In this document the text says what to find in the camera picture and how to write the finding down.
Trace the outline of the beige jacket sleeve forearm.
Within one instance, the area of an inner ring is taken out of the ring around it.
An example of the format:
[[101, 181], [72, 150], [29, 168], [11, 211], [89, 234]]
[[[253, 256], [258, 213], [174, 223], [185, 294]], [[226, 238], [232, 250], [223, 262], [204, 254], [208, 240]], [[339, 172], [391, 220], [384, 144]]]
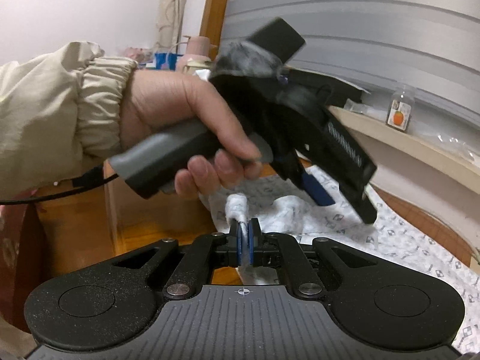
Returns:
[[120, 152], [120, 103], [137, 63], [74, 41], [1, 66], [1, 198], [81, 176]]

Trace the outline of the person left hand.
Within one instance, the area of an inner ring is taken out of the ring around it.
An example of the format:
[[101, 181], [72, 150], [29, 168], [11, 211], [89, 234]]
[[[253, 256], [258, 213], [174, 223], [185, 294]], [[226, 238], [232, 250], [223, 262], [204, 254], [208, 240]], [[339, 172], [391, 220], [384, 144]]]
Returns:
[[232, 189], [262, 172], [261, 152], [212, 84], [176, 72], [135, 71], [120, 108], [120, 144], [128, 150], [148, 137], [146, 161], [181, 164], [176, 194], [185, 199]]

